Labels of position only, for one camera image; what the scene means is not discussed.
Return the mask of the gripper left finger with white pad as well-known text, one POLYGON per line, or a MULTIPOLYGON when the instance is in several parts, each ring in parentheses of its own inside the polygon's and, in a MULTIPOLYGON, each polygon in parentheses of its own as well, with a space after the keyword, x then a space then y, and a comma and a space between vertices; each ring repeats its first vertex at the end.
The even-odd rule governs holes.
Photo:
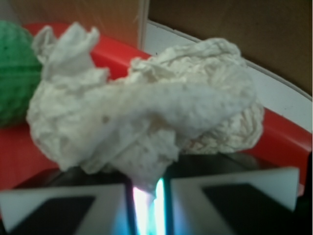
POLYGON ((131 183, 121 173, 44 170, 0 193, 3 235, 131 235, 131 183))

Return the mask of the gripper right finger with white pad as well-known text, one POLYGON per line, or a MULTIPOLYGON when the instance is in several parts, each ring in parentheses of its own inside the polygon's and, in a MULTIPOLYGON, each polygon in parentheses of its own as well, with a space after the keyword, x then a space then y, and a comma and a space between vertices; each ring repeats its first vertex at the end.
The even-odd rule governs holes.
POLYGON ((183 155, 164 176, 168 235, 310 235, 312 158, 294 166, 249 155, 183 155))

